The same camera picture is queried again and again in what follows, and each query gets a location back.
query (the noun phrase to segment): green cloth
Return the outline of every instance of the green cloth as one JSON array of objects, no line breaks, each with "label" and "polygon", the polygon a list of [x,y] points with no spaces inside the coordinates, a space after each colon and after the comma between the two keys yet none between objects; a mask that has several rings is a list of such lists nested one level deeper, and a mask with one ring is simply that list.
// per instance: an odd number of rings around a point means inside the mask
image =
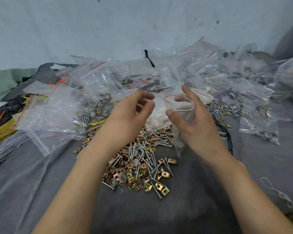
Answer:
[{"label": "green cloth", "polygon": [[37,69],[0,70],[0,101],[11,90],[23,83],[23,78],[32,77]]}]

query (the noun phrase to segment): gray wire bundle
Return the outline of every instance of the gray wire bundle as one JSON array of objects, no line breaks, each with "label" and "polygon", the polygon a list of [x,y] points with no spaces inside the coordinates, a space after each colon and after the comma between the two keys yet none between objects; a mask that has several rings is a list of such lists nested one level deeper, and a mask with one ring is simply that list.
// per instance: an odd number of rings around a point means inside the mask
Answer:
[{"label": "gray wire bundle", "polygon": [[19,130],[0,143],[0,163],[9,157],[23,143],[30,140],[25,131]]}]

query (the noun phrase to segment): wall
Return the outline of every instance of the wall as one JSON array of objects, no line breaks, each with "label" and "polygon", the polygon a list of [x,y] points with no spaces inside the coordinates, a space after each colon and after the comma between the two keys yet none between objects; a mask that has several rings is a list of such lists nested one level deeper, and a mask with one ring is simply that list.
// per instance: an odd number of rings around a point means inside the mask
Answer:
[{"label": "wall", "polygon": [[142,47],[202,35],[229,51],[254,42],[281,56],[291,31],[293,0],[0,0],[0,69],[74,63],[69,55],[137,59]]}]

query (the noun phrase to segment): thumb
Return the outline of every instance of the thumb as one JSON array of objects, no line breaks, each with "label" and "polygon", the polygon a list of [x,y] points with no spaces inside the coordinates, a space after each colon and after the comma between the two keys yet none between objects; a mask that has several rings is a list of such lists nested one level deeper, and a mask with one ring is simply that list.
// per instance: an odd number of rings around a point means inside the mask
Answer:
[{"label": "thumb", "polygon": [[153,109],[155,107],[155,103],[153,101],[148,101],[142,108],[141,112],[139,113],[138,117],[143,120],[144,122],[147,121]]},{"label": "thumb", "polygon": [[183,131],[188,124],[181,118],[180,114],[172,109],[166,111],[166,115],[169,120],[178,128],[179,131]]}]

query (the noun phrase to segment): person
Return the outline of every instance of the person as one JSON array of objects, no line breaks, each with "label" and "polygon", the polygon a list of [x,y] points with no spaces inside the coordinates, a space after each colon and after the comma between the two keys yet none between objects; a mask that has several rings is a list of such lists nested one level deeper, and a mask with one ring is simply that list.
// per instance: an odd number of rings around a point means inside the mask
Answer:
[{"label": "person", "polygon": [[[182,90],[194,102],[194,121],[186,124],[173,110],[167,110],[166,114],[192,150],[215,171],[243,233],[292,234],[291,222],[252,180],[246,167],[227,151],[199,97],[186,86]],[[82,150],[32,233],[90,233],[94,203],[106,165],[140,133],[154,109],[153,98],[153,94],[138,90],[116,104],[96,137]]]}]

